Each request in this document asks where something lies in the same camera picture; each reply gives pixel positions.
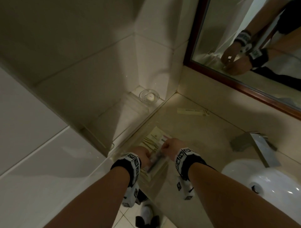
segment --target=glass bowl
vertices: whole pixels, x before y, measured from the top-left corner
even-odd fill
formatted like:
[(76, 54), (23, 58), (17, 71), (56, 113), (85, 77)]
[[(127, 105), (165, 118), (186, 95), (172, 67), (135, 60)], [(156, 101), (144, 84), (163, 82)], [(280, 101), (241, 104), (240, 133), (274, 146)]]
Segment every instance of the glass bowl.
[(145, 104), (155, 104), (160, 96), (153, 89), (145, 89), (139, 94), (139, 99)]

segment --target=mirror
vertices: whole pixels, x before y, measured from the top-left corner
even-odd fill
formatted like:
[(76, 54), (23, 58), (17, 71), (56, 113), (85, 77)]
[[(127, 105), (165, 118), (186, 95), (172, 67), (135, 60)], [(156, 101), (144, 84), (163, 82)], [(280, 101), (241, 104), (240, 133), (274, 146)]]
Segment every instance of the mirror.
[(300, 0), (200, 1), (191, 60), (301, 111), (300, 8)]

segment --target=wooden mirror frame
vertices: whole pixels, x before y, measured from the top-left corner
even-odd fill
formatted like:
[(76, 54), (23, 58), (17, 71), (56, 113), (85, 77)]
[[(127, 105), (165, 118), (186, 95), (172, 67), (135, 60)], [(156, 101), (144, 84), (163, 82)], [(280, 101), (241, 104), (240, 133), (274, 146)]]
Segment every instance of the wooden mirror frame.
[(192, 60), (195, 46), (198, 41), (199, 33), (202, 29), (202, 26), (203, 26), (203, 23), (205, 20), (209, 2), (210, 2), (210, 0), (199, 0), (198, 6), (197, 6), (197, 11), (196, 11), (195, 18), (194, 18), (194, 23), (193, 23), (193, 26), (191, 29), (191, 34), (190, 34), (185, 58), (184, 58), (184, 65), (199, 72), (199, 73), (202, 73), (214, 80), (217, 80), (218, 82), (221, 82), (233, 89), (236, 89), (236, 90), (240, 91), (241, 93), (244, 93), (258, 101), (261, 101), (281, 112), (284, 112), (296, 119), (301, 120), (301, 112), (298, 111), (297, 109), (295, 109), (293, 106), (283, 103), (281, 101), (278, 101), (269, 94), (266, 94), (255, 88), (248, 87), (235, 79), (232, 79), (226, 75), (223, 75), (220, 72), (217, 72), (209, 67), (203, 66), (203, 65), (199, 64), (198, 62)]

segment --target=white tiled floor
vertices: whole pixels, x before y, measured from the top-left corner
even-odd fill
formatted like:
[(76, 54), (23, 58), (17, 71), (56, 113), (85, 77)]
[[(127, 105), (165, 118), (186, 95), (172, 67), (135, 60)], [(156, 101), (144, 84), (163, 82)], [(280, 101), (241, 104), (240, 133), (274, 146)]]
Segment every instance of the white tiled floor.
[[(135, 204), (132, 208), (125, 208), (120, 206), (120, 209), (117, 213), (116, 219), (112, 228), (133, 228), (135, 227), (135, 218), (140, 215), (140, 208), (142, 205)], [(163, 216), (161, 218), (160, 228), (177, 228), (168, 218)]]

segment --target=forearm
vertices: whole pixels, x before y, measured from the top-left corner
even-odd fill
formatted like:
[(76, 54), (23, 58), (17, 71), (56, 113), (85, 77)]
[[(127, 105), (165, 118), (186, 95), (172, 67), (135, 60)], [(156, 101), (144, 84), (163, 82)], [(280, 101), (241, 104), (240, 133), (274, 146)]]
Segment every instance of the forearm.
[(287, 3), (288, 0), (269, 0), (252, 19), (246, 30), (255, 35), (272, 22)]
[(268, 48), (269, 60), (301, 48), (301, 27), (279, 39)]
[(188, 176), (215, 228), (300, 228), (250, 189), (208, 166), (194, 163)]
[(125, 168), (113, 168), (70, 202), (45, 228), (111, 228), (129, 182)]

